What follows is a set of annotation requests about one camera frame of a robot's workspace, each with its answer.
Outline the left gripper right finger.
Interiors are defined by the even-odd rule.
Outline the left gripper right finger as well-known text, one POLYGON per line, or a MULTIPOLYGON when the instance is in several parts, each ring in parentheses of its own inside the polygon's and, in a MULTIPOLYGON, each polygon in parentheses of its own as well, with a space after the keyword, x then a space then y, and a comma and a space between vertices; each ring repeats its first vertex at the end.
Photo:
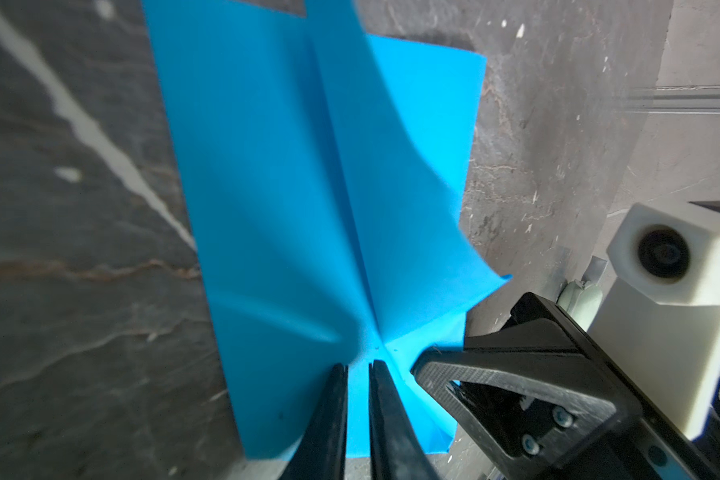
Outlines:
POLYGON ((387 364, 369 365, 371 478, 431 479, 439 476, 423 452, 387 364))

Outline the blue square paper sheet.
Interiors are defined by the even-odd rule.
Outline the blue square paper sheet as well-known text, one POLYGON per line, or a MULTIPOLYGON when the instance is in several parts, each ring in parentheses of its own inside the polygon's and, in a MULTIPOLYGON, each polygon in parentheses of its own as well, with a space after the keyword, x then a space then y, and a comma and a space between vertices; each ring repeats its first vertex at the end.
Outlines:
POLYGON ((410 370, 505 283, 458 226, 485 58, 367 34, 349 1, 143 8, 245 455, 289 459, 342 363, 347 454, 368 456, 377 359, 423 450, 448 451, 410 370))

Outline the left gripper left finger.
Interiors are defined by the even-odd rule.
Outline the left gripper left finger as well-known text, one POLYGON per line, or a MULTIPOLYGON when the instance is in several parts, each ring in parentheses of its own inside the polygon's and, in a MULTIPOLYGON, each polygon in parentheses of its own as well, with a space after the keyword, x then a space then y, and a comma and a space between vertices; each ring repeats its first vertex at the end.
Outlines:
POLYGON ((344 478, 348 416, 348 367, 330 371, 299 446, 280 475, 286 479, 344 478))

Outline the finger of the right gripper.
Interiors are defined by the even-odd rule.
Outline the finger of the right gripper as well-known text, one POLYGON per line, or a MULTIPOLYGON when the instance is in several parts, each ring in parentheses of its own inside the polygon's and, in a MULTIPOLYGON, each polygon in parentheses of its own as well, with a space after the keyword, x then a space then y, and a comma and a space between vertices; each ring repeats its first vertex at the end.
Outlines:
POLYGON ((411 373, 508 479, 636 479, 637 397, 554 302, 527 292, 505 326, 411 373))

